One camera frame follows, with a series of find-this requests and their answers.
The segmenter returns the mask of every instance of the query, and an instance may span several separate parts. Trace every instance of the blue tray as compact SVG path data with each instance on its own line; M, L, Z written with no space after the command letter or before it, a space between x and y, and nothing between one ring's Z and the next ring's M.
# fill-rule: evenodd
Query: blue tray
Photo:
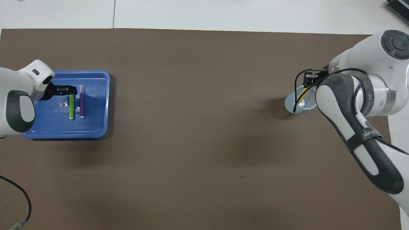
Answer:
M53 96L36 101L36 120L30 130L22 133L31 139L100 138L108 128L109 74L104 70L57 70L54 85L77 87L75 116L68 118L69 95ZM85 119L79 116L79 85L84 85Z

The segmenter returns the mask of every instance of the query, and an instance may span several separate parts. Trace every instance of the robot control button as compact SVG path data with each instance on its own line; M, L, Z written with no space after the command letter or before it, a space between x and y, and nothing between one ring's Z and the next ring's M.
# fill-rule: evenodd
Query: robot control button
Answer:
M394 50L394 47L392 45L392 40L390 37L385 36L383 43L384 43L385 48L388 50L388 52L392 52Z
M395 56L399 58L408 59L409 58L409 51L396 51Z
M406 50L409 47L409 41L405 37L396 36L392 39L392 45L398 50Z
M404 32L401 32L399 30L387 30L385 33L390 35L390 36L395 36L395 35L407 36L407 34L405 34Z

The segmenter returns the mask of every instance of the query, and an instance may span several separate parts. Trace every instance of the green marker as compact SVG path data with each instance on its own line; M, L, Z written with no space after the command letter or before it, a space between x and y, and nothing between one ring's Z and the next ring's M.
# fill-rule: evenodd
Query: green marker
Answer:
M70 120L74 119L74 95L70 94L70 114L69 118Z

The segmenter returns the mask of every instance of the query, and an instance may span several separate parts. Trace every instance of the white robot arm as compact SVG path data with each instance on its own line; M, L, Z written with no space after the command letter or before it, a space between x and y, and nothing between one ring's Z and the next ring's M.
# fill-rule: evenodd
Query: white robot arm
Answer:
M366 72L345 71L357 68ZM374 34L335 57L318 85L317 107L371 182L409 214L409 155L381 139L365 116L391 115L408 100L409 36Z
M43 96L54 75L40 60L19 71L0 68L0 138L26 132L33 126L33 102Z

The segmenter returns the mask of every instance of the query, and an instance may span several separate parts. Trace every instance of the plastic cup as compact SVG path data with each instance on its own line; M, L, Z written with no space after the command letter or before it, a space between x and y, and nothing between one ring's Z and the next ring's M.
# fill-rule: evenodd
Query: plastic cup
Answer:
M301 95L303 90L304 90L304 86L300 86L297 88L297 98ZM314 88L311 88L310 90L308 90L307 93L305 94L305 97L298 103L295 113L292 112L292 110L294 109L294 103L295 103L295 98L294 98L295 93L292 93L288 95L287 98L285 99L285 108L290 113L293 113L293 114L298 114L304 110L313 109L317 106L317 103L315 102L315 93L316 93L316 90Z

